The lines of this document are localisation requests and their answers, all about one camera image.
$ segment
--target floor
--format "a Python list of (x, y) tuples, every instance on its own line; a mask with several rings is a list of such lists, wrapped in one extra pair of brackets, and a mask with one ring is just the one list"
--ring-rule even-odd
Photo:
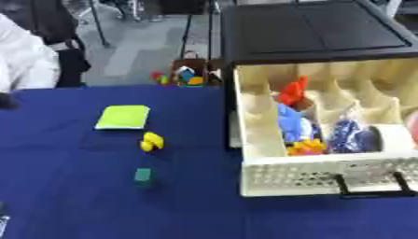
[[(84, 81), (92, 86), (152, 84), (152, 71), (170, 72), (179, 57), (186, 15), (167, 16), (162, 22), (135, 22), (117, 19), (117, 13), (99, 8), (104, 34), (112, 45), (101, 45), (91, 14), (82, 18), (79, 34), (88, 47), (92, 69)], [(213, 55), (219, 56), (220, 17), (214, 16)], [(207, 56), (208, 16), (194, 16), (187, 49)]]

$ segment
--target white drawer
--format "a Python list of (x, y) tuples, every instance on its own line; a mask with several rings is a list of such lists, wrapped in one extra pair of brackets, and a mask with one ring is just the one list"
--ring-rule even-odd
[[(395, 172), (418, 190), (418, 151), (403, 126), (403, 117), (418, 109), (416, 66), (417, 59), (237, 66), (242, 195), (340, 193), (336, 176), (343, 176), (351, 191), (399, 190)], [(324, 134), (351, 104), (367, 124), (400, 130), (387, 131), (392, 136), (385, 137), (383, 152), (287, 157), (270, 87), (302, 75), (308, 77), (306, 95), (314, 101), (309, 111)]]

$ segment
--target blue tablecloth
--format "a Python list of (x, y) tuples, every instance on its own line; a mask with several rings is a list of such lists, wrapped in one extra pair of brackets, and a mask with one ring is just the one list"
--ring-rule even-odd
[[(0, 200), (6, 239), (412, 238), (418, 201), (336, 196), (244, 199), (239, 152), (223, 148), (218, 88), (161, 86), (21, 91), (0, 111)], [(140, 132), (96, 132), (108, 105), (151, 106), (147, 128), (164, 150), (145, 154)], [(150, 167), (155, 184), (133, 183)]]

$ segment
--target green cube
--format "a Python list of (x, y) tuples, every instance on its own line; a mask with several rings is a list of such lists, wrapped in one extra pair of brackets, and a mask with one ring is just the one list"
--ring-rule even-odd
[(151, 184), (151, 169), (138, 168), (135, 173), (135, 182), (141, 186), (150, 186)]

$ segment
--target drawer handle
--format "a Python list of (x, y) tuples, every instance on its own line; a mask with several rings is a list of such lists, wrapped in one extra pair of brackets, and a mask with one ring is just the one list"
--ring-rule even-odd
[(348, 189), (343, 175), (335, 175), (334, 179), (340, 188), (340, 194), (343, 199), (361, 199), (361, 198), (391, 198), (391, 197), (414, 197), (416, 191), (411, 190), (408, 182), (402, 173), (394, 172), (392, 176), (397, 181), (400, 190), (378, 190), (378, 191), (358, 191), (353, 192)]

